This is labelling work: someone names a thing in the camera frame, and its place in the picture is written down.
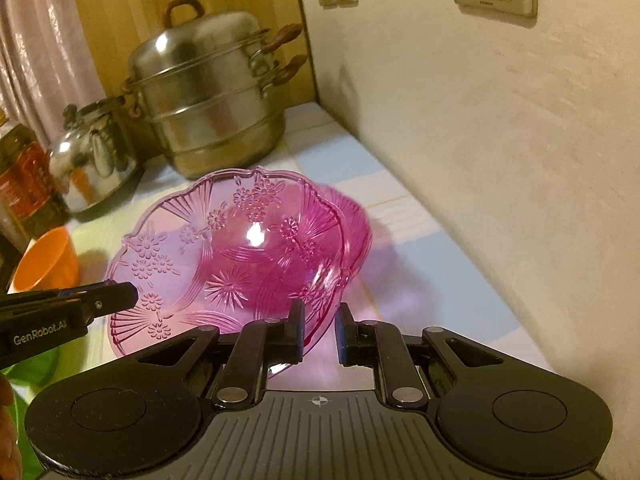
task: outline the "countertop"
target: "countertop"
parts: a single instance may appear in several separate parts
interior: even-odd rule
[[[430,213],[353,136],[318,104],[286,110],[287,131],[260,162],[268,170],[292,170],[331,184],[360,202],[374,240],[360,274],[343,300],[355,319],[394,323],[405,334],[444,326],[501,352],[550,369],[510,308]],[[147,163],[136,192],[110,214],[71,224],[82,283],[99,281],[120,239],[145,209],[169,192],[190,185],[159,157]],[[115,358],[107,320],[98,319],[84,340],[62,348],[55,379]],[[338,364],[330,328],[302,364],[270,379],[271,389],[351,390],[372,388],[368,368]]]

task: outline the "pot handle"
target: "pot handle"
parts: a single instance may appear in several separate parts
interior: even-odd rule
[[[260,47],[260,54],[272,54],[285,43],[295,40],[301,33],[303,27],[300,23],[289,23],[282,27],[271,41],[263,43]]]
[[[175,7],[180,7],[181,5],[191,6],[191,8],[196,11],[196,17],[194,20],[204,16],[204,7],[199,0],[171,0],[166,4],[164,13],[162,14],[162,25],[164,28],[173,28],[174,23],[171,19],[171,11],[174,10]]]
[[[123,95],[129,95],[129,94],[133,94],[133,91],[131,90],[131,78],[127,77],[124,82],[122,83],[122,85],[120,86],[120,90],[122,91]]]
[[[279,69],[273,79],[262,87],[262,95],[264,96],[264,93],[273,86],[281,86],[291,81],[293,76],[295,76],[300,68],[302,68],[306,63],[306,60],[306,54],[297,54],[292,57],[291,61],[289,61],[286,66]]]

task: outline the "glass bowl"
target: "glass bowl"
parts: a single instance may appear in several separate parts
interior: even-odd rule
[[[351,270],[351,276],[355,276],[360,272],[373,241],[373,233],[367,213],[358,202],[343,195],[335,187],[328,184],[318,184],[318,189],[329,202],[337,206],[347,222],[349,227],[349,257],[347,263]]]
[[[305,352],[322,337],[351,275],[345,217],[291,171],[221,170],[153,204],[122,240],[107,278],[131,282],[137,305],[113,314],[126,355],[193,326],[238,332],[305,302]]]

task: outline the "pot lid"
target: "pot lid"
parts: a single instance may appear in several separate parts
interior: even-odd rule
[[[191,6],[196,17],[174,25],[171,12],[182,5]],[[162,34],[145,41],[131,54],[129,72],[133,81],[206,56],[260,32],[260,24],[254,15],[243,10],[205,14],[198,0],[169,2],[164,10],[163,25]]]

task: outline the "floral pattern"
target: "floral pattern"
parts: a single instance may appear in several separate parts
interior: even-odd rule
[[[160,297],[160,294],[156,294],[155,292],[147,292],[142,295],[140,303],[147,310],[156,312],[162,307],[162,298]]]
[[[264,222],[264,217],[267,215],[266,211],[264,209],[260,209],[260,208],[254,208],[251,209],[251,211],[249,211],[246,215],[246,219],[253,223],[253,222]]]
[[[154,259],[153,265],[154,265],[154,270],[156,270],[157,272],[161,272],[162,274],[165,274],[170,270],[172,270],[174,263],[171,261],[171,258],[169,258],[166,254],[158,254],[158,256],[156,256]]]
[[[321,284],[305,285],[297,294],[289,294],[292,300],[302,300],[305,307],[315,309],[322,305],[324,287]]]
[[[292,240],[298,234],[298,221],[293,218],[285,218],[280,224],[280,234],[285,240]]]
[[[240,209],[247,209],[252,205],[253,195],[250,189],[239,187],[234,193],[234,204]]]
[[[271,182],[264,180],[258,173],[255,176],[254,188],[252,189],[251,196],[253,204],[259,207],[267,207],[269,204],[282,204],[282,200],[278,194],[284,189],[285,183],[283,181]]]
[[[218,231],[226,225],[226,202],[220,204],[220,209],[209,213],[207,222],[214,231]]]
[[[133,275],[141,280],[148,280],[151,277],[151,262],[143,258],[138,258],[131,266]]]
[[[313,240],[307,240],[300,246],[300,257],[310,267],[318,265],[318,260],[322,257],[320,247]]]
[[[166,233],[156,234],[153,222],[149,222],[146,230],[141,231],[138,236],[130,238],[127,244],[138,253],[140,258],[150,260],[160,252],[160,242],[166,239]]]
[[[218,304],[222,303],[224,310],[228,306],[233,310],[244,308],[242,302],[248,299],[245,291],[250,283],[249,275],[237,267],[220,270],[219,273],[212,274],[207,281],[207,287],[204,290],[208,294],[205,295],[205,298],[210,298],[212,301],[217,300]]]
[[[185,225],[180,229],[180,241],[183,244],[193,244],[198,240],[198,233],[191,224]]]
[[[167,339],[171,335],[171,327],[169,327],[164,321],[152,323],[146,331],[151,337],[158,340]]]

